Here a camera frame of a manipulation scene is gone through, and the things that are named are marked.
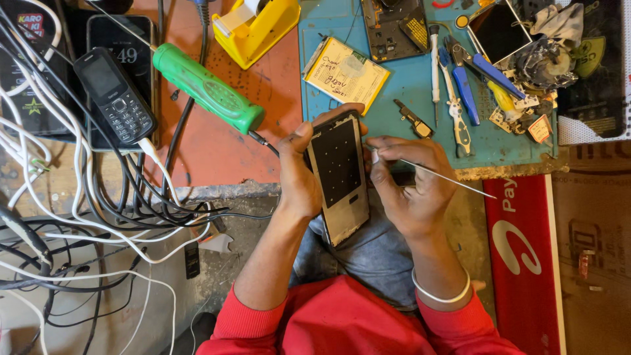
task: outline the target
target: blue pliers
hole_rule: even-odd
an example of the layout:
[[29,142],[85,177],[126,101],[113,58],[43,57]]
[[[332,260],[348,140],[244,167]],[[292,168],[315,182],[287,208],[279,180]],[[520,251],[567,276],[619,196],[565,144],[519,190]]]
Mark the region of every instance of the blue pliers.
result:
[[467,108],[467,113],[469,114],[473,126],[480,125],[480,118],[478,117],[478,110],[473,100],[467,73],[463,68],[465,63],[469,64],[472,69],[477,70],[484,75],[484,77],[496,83],[514,97],[520,100],[526,98],[526,94],[519,91],[501,71],[491,65],[480,53],[471,56],[471,54],[460,45],[460,42],[451,35],[445,37],[445,46],[454,58],[456,68],[452,71],[452,75],[454,79],[456,79],[460,96],[464,102],[464,106]]

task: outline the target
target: phone button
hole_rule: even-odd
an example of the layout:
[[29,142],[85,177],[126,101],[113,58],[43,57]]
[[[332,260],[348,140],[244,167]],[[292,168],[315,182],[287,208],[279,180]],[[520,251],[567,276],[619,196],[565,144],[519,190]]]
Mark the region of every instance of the phone button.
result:
[[114,109],[117,112],[122,112],[127,108],[127,104],[125,103],[125,101],[123,99],[116,99],[113,103],[112,106],[114,106]]

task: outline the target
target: orange mat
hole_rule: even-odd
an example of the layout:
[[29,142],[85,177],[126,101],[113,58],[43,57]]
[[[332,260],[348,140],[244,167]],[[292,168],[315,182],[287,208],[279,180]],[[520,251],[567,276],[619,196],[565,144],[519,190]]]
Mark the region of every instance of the orange mat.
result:
[[[224,15],[232,4],[232,0],[210,3],[210,13]],[[193,2],[165,1],[165,11],[168,11],[166,41],[198,59],[201,24]],[[133,13],[147,15],[155,23],[158,21],[155,0],[136,0]],[[206,68],[265,108],[266,117],[257,132],[272,144],[278,143],[302,122],[298,28],[290,31],[248,70],[242,70],[214,40],[212,27],[209,38]],[[180,92],[179,98],[173,101],[170,97],[176,87],[164,79],[161,85],[162,111],[158,118],[161,149],[158,153],[164,162],[189,96]],[[198,105],[189,116],[175,158],[172,170],[175,186],[240,184],[248,179],[258,183],[280,180],[278,158],[267,147],[241,135]],[[145,167],[154,182],[162,181],[162,173],[153,162],[147,162]]]

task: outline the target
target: red sleeve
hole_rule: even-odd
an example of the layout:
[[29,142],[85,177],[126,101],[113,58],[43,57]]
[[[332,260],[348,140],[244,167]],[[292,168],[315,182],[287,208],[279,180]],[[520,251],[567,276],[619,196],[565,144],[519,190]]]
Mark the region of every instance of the red sleeve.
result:
[[433,310],[418,296],[416,302],[428,328],[427,340],[438,355],[523,354],[513,343],[500,337],[475,292],[465,307],[453,312]]
[[273,310],[253,310],[237,299],[233,284],[217,316],[213,335],[199,346],[196,354],[276,354],[276,329],[286,301]]

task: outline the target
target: bracelet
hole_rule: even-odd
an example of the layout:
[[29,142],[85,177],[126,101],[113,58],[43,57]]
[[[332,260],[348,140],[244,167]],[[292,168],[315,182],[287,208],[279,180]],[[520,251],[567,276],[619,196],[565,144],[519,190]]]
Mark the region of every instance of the bracelet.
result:
[[460,292],[460,294],[454,298],[450,298],[450,299],[443,299],[443,298],[438,298],[436,296],[434,296],[433,294],[430,294],[429,292],[427,292],[426,290],[424,290],[421,285],[418,284],[418,281],[416,280],[416,270],[414,268],[412,268],[412,281],[414,282],[414,285],[416,286],[416,289],[418,289],[419,291],[421,291],[424,295],[426,295],[427,297],[433,299],[436,302],[440,302],[440,303],[454,303],[454,302],[458,302],[460,301],[465,294],[467,294],[467,292],[469,291],[469,287],[471,285],[471,277],[469,277],[469,272],[467,272],[467,270],[465,268],[463,268],[464,273],[467,274],[467,284],[464,286],[464,289],[462,292]]

